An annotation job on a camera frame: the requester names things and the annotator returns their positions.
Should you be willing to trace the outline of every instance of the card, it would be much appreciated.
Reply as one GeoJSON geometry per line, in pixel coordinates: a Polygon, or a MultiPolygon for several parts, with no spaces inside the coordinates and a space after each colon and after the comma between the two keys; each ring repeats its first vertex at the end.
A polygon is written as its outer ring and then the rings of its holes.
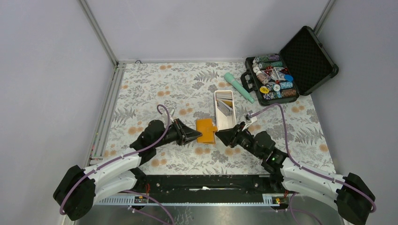
{"type": "Polygon", "coordinates": [[[216,93],[215,97],[216,98],[226,98],[226,99],[232,100],[232,95],[228,94],[228,93],[216,93]]]}
{"type": "Polygon", "coordinates": [[[216,98],[216,100],[220,100],[223,103],[225,103],[226,105],[228,105],[229,107],[232,107],[232,100],[231,99],[225,99],[225,98],[216,98]]]}
{"type": "Polygon", "coordinates": [[[221,100],[217,100],[217,108],[226,116],[232,115],[232,108],[221,100]]]}

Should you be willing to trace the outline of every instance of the black motor joint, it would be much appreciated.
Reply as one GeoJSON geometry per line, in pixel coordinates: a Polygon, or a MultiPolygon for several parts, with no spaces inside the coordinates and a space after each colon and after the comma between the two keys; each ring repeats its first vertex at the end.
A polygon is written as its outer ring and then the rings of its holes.
{"type": "Polygon", "coordinates": [[[275,148],[275,142],[266,131],[261,131],[254,136],[247,129],[243,130],[244,127],[245,122],[241,122],[231,129],[217,131],[215,135],[225,146],[234,148],[240,145],[255,157],[261,159],[261,165],[270,174],[280,173],[278,168],[282,167],[282,163],[288,155],[275,148]]]}
{"type": "Polygon", "coordinates": [[[178,145],[185,145],[202,136],[201,132],[189,128],[183,124],[180,119],[174,119],[169,127],[166,128],[161,120],[152,120],[149,122],[145,130],[139,135],[138,139],[130,144],[130,148],[141,150],[150,146],[162,136],[165,129],[167,129],[166,134],[161,140],[159,140],[157,144],[138,154],[141,157],[140,165],[148,162],[156,155],[157,147],[172,143],[174,141],[178,145]]]}

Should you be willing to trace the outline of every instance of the floral mat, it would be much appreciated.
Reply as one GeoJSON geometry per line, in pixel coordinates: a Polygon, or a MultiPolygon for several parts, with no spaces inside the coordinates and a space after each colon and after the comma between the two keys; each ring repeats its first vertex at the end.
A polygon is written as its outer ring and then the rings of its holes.
{"type": "MultiPolygon", "coordinates": [[[[118,154],[135,141],[147,124],[163,120],[157,104],[174,108],[173,118],[195,129],[196,119],[214,118],[215,90],[233,90],[237,122],[244,121],[249,110],[261,106],[257,97],[251,104],[227,83],[223,75],[233,74],[237,80],[246,68],[242,62],[127,64],[110,127],[104,157],[118,154]]],[[[310,96],[283,104],[288,127],[289,149],[301,163],[335,172],[332,159],[310,96]]],[[[249,127],[252,134],[266,130],[276,146],[286,151],[279,108],[259,115],[249,127]]],[[[146,174],[266,174],[260,160],[241,147],[192,142],[186,146],[168,144],[157,148],[157,154],[140,166],[146,174]]]]}

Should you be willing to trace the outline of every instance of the metal frame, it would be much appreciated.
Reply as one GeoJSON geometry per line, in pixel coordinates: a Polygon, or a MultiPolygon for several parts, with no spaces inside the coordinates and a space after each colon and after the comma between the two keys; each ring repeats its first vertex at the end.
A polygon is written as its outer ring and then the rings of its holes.
{"type": "MultiPolygon", "coordinates": [[[[137,195],[112,195],[102,199],[96,205],[125,205],[125,206],[157,206],[156,203],[135,203],[135,197],[137,195]]],[[[278,207],[279,204],[272,203],[272,197],[283,197],[283,195],[269,195],[262,194],[262,202],[247,202],[247,203],[162,203],[163,206],[274,206],[278,207]]]]}
{"type": "Polygon", "coordinates": [[[245,62],[246,58],[235,59],[235,60],[121,60],[119,63],[131,64],[137,63],[185,63],[185,62],[245,62]]]}
{"type": "Polygon", "coordinates": [[[102,158],[125,68],[126,64],[119,63],[108,85],[107,95],[102,105],[102,113],[97,122],[85,166],[90,164],[92,157],[102,158]]]}
{"type": "Polygon", "coordinates": [[[332,11],[333,6],[335,5],[337,0],[329,0],[328,3],[326,4],[325,8],[323,9],[321,16],[319,17],[318,21],[315,24],[314,27],[314,33],[316,36],[319,36],[319,34],[322,31],[323,26],[325,25],[325,22],[327,18],[330,15],[330,12],[332,11]]]}
{"type": "Polygon", "coordinates": [[[87,17],[88,22],[92,26],[92,29],[94,30],[95,34],[97,35],[97,38],[99,42],[101,43],[102,47],[104,48],[105,52],[107,53],[109,60],[113,63],[113,65],[116,67],[118,64],[118,60],[113,53],[107,39],[104,36],[104,33],[102,33],[102,30],[100,26],[98,25],[97,20],[94,17],[94,14],[92,13],[90,6],[88,5],[86,0],[78,0],[80,7],[82,8],[84,14],[87,17]]]}

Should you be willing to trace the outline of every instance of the black case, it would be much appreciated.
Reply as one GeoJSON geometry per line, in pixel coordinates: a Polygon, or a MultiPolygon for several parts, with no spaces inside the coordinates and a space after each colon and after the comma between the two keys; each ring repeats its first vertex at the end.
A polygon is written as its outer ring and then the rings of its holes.
{"type": "Polygon", "coordinates": [[[304,26],[279,52],[279,58],[293,76],[293,88],[297,95],[267,100],[259,91],[264,86],[253,72],[253,60],[255,57],[246,58],[246,72],[242,74],[241,81],[246,91],[255,91],[261,105],[274,103],[288,103],[297,100],[299,95],[307,96],[319,88],[326,81],[338,73],[338,66],[332,61],[322,44],[314,34],[314,31],[304,26]]]}

